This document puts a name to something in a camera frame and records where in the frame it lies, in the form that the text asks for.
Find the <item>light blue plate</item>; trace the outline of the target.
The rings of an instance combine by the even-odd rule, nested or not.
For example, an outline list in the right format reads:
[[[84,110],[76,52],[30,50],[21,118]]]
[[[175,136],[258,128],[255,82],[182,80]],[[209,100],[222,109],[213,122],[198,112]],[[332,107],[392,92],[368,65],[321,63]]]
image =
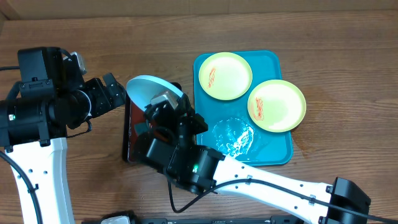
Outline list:
[[[131,101],[143,112],[153,97],[167,91],[172,96],[181,98],[183,92],[170,82],[151,75],[139,75],[129,80],[126,91]]]

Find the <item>wet sponge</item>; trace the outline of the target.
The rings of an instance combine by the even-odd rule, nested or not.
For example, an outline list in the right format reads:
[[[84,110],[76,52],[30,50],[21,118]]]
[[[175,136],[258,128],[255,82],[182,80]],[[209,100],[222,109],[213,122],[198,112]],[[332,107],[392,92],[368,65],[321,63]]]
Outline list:
[[[143,133],[146,133],[150,130],[150,127],[147,123],[137,123],[134,125],[134,131],[136,136],[140,136]]]

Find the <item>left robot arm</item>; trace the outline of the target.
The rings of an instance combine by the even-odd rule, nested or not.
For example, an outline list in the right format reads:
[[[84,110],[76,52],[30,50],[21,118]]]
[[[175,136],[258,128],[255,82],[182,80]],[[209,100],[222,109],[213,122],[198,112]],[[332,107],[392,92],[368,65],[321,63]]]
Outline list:
[[[17,58],[21,80],[1,102],[1,157],[25,223],[73,223],[67,131],[125,104],[126,91],[111,73],[85,80],[82,57],[60,47],[22,49]]]

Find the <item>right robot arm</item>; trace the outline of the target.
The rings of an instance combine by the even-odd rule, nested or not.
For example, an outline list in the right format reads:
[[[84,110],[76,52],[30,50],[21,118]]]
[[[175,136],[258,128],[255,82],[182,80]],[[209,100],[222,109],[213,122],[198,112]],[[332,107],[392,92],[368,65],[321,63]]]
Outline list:
[[[163,90],[137,95],[132,102],[144,112],[146,130],[133,147],[137,161],[166,176],[198,198],[215,192],[238,195],[278,208],[305,223],[366,223],[371,199],[352,181],[306,182],[251,167],[210,147],[194,135],[207,131],[185,94]]]

